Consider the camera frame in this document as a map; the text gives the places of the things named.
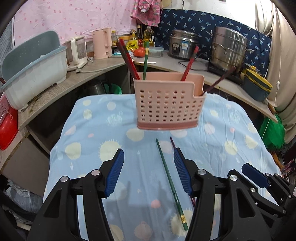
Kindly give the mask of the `dark red chopstick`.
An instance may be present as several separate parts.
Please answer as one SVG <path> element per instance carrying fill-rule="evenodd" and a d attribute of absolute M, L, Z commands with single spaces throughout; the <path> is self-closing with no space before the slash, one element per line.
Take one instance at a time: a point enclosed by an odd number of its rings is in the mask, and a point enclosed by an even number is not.
<path fill-rule="evenodd" d="M 170 141 L 171 141 L 171 145 L 173 146 L 173 149 L 175 150 L 176 149 L 176 146 L 175 146 L 175 143 L 174 143 L 172 137 L 170 137 Z M 195 208 L 195 204 L 196 204 L 195 198 L 190 197 L 190 200 L 191 200 L 191 203 L 192 203 L 193 208 Z"/>

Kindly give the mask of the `green chopstick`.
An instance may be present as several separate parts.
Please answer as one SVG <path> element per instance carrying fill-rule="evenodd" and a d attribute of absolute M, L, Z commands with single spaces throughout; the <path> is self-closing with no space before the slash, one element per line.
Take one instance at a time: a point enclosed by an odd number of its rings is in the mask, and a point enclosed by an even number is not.
<path fill-rule="evenodd" d="M 181 207 L 181 204 L 180 204 L 180 201 L 179 201 L 175 186 L 173 184 L 173 181 L 172 181 L 172 178 L 171 178 L 171 175 L 170 175 L 170 172 L 169 172 L 169 169 L 168 169 L 168 166 L 167 166 L 164 154 L 163 154 L 163 151 L 161 149 L 160 143 L 159 143 L 157 138 L 156 138 L 156 144 L 157 144 L 157 147 L 158 147 L 159 154 L 161 156 L 163 166 L 165 168 L 165 173 L 166 173 L 166 176 L 167 176 L 168 181 L 169 181 L 169 185 L 170 185 L 170 188 L 171 188 L 171 191 L 172 191 L 172 194 L 173 194 L 173 198 L 174 198 L 174 201 L 175 201 L 175 205 L 176 205 L 176 208 L 177 208 L 177 211 L 178 211 L 178 214 L 179 214 L 183 229 L 185 231 L 188 231 L 189 226 L 187 224 L 186 217 L 185 217 L 184 212 L 182 210 L 182 207 Z"/>
<path fill-rule="evenodd" d="M 146 80 L 148 55 L 149 55 L 149 41 L 146 41 L 145 42 L 145 56 L 144 56 L 144 70 L 143 70 L 143 76 L 142 76 L 143 80 Z"/>

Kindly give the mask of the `pink perforated utensil holder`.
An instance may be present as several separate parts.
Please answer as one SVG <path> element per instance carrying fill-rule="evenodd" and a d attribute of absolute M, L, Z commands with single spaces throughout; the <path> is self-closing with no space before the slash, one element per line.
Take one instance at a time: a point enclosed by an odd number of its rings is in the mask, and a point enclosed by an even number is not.
<path fill-rule="evenodd" d="M 145 80 L 134 79 L 137 127 L 142 130 L 195 128 L 206 94 L 204 76 L 180 72 L 147 72 Z"/>

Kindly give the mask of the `yellow and blue bowls stack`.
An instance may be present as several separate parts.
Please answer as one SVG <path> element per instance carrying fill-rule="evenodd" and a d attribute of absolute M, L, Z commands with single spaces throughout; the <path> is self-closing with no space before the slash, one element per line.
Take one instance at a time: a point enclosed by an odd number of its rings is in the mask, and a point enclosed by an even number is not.
<path fill-rule="evenodd" d="M 253 67 L 243 70 L 242 88 L 256 101 L 263 102 L 271 93 L 273 86 Z"/>

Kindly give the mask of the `dark brown leaning chopstick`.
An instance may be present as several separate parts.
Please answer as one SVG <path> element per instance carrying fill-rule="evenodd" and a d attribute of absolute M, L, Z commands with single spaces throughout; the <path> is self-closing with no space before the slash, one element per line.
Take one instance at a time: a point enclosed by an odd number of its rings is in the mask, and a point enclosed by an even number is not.
<path fill-rule="evenodd" d="M 211 86 L 209 86 L 202 95 L 209 93 L 216 85 L 218 85 L 222 80 L 229 77 L 236 70 L 235 66 L 232 66 L 226 73 L 224 73 L 218 80 L 216 80 Z"/>

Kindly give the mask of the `pink plastic basket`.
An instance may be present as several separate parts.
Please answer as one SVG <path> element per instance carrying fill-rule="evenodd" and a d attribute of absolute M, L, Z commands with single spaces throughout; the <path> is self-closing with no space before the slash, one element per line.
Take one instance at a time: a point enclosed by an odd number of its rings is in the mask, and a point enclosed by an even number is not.
<path fill-rule="evenodd" d="M 3 93 L 0 100 L 0 125 L 4 121 L 6 115 L 8 114 L 8 110 L 9 110 L 9 103 L 8 103 L 8 100 L 6 99 L 6 96 Z"/>

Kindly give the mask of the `large steel steamer pot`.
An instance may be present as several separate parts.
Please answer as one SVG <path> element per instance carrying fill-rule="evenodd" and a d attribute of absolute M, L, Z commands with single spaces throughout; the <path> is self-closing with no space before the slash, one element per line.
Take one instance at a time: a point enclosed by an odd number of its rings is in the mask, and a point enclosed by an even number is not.
<path fill-rule="evenodd" d="M 248 39 L 241 33 L 226 27 L 215 27 L 211 46 L 210 61 L 217 67 L 228 71 L 232 66 L 240 70 L 247 52 Z"/>

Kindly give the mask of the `green plastic basin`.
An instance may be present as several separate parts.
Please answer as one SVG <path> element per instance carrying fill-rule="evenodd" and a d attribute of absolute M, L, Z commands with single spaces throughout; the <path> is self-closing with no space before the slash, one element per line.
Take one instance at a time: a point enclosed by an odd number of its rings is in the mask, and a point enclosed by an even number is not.
<path fill-rule="evenodd" d="M 106 94 L 122 94 L 121 87 L 113 83 L 104 84 Z"/>

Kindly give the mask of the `blue-grey dish drainer box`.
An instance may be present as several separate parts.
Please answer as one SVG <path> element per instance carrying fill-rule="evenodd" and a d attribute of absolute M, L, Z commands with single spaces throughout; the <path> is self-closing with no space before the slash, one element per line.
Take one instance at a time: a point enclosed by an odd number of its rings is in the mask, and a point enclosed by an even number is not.
<path fill-rule="evenodd" d="M 1 71 L 6 83 L 1 87 L 10 106 L 18 111 L 54 84 L 66 79 L 66 47 L 55 31 L 41 33 L 10 51 Z"/>

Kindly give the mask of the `beige curtain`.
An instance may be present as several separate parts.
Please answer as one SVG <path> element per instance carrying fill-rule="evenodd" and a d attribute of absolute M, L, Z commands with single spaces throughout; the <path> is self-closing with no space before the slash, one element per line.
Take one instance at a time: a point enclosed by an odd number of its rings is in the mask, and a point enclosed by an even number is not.
<path fill-rule="evenodd" d="M 295 33 L 287 19 L 272 1 L 257 1 L 255 27 L 271 37 L 267 80 L 279 90 L 272 90 L 269 102 L 285 129 L 285 143 L 295 137 Z"/>

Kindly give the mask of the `clear food container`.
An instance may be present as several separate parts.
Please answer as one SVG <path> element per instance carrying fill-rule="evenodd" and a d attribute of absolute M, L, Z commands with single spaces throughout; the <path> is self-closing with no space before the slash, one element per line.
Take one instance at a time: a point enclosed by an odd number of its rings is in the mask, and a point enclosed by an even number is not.
<path fill-rule="evenodd" d="M 159 58 L 163 56 L 164 48 L 163 47 L 149 47 L 149 57 Z"/>

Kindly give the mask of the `red chopstick in holder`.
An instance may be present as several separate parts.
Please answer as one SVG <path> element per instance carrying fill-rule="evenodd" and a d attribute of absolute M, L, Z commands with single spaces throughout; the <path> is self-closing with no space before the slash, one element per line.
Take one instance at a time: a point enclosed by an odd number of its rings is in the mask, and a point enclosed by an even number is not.
<path fill-rule="evenodd" d="M 127 47 L 126 47 L 123 39 L 119 39 L 117 41 L 116 45 L 121 53 L 121 56 L 123 57 L 123 59 L 126 63 L 126 66 L 128 67 L 130 73 L 132 74 L 133 79 L 140 80 L 137 69 L 132 61 L 132 58 L 127 50 Z"/>

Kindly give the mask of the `red tomato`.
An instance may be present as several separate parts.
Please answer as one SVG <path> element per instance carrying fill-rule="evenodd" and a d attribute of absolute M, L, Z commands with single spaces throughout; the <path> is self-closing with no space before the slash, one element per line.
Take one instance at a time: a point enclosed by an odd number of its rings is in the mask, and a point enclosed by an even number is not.
<path fill-rule="evenodd" d="M 145 48 L 139 47 L 133 51 L 133 56 L 137 58 L 143 58 L 145 56 Z"/>

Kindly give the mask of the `cooking oil bottle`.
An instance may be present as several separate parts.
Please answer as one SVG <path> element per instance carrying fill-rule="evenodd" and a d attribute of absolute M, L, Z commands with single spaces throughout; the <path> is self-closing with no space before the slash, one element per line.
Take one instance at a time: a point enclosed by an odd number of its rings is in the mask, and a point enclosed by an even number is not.
<path fill-rule="evenodd" d="M 145 29 L 143 42 L 144 44 L 146 44 L 146 42 L 149 42 L 150 47 L 154 46 L 154 31 L 151 26 L 147 26 L 147 28 Z"/>

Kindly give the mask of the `pink electric kettle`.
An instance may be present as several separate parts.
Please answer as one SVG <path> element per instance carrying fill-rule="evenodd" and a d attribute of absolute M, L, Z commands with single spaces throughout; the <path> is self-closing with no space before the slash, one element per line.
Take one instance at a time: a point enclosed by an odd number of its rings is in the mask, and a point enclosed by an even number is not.
<path fill-rule="evenodd" d="M 111 28 L 92 32 L 94 59 L 105 59 L 112 56 Z"/>

